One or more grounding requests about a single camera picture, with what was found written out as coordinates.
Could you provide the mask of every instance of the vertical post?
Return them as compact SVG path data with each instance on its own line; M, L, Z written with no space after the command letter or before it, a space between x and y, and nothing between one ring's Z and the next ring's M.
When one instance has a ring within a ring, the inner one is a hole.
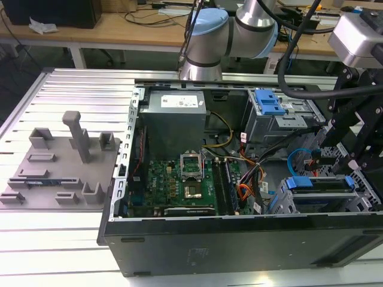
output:
M81 161L88 163L90 158L87 142L83 137L83 131L80 126L81 115L78 111L66 111L62 117L62 122L67 125L71 131L78 153L80 154Z
M86 69L86 62L84 59L83 51L79 47L70 47L69 48L72 54L74 66L76 69Z
M126 56L125 56L125 50L120 50L120 63L125 64L126 63Z

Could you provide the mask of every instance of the blue plastic latch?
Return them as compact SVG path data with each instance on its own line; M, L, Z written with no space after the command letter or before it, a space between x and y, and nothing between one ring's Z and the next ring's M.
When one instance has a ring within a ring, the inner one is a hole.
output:
M296 187L312 187L312 182L308 176L293 176L286 179L288 189Z
M256 90L256 99L263 115L284 115L286 113L279 105L278 98L272 90Z
M355 188L355 182L354 182L354 180L352 179L352 177L350 177L350 175L346 175L346 176L345 176L345 180L346 180L346 182L347 182L347 184L348 184L349 187L351 187L352 189Z

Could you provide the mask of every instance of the yellow cable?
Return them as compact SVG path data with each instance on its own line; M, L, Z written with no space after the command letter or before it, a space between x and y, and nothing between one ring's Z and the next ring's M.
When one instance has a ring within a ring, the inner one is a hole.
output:
M212 112L212 111L210 113L213 114L213 115L216 115L229 128L229 130L230 130L230 137L224 143L216 144L216 145L202 145L202 147L203 148L221 148L222 146L228 145L232 141L232 139L233 139L233 130L232 130L232 128L229 126L227 121L223 117L221 117L218 113Z

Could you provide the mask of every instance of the white paper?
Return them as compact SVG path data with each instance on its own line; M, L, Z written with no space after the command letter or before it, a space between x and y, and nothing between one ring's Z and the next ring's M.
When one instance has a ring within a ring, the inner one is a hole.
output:
M31 23L29 24L29 27L33 31L41 35L44 33L53 33L58 31L57 26L55 24L43 24L43 23L35 21L32 18L29 18L29 20L31 21Z
M198 99L195 95L164 94L161 108L198 108Z

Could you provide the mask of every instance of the black computer case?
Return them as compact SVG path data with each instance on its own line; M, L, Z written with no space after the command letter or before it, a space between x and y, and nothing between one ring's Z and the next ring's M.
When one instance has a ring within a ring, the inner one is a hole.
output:
M28 25L29 18L46 24L94 28L102 14L101 0L3 0L14 25Z

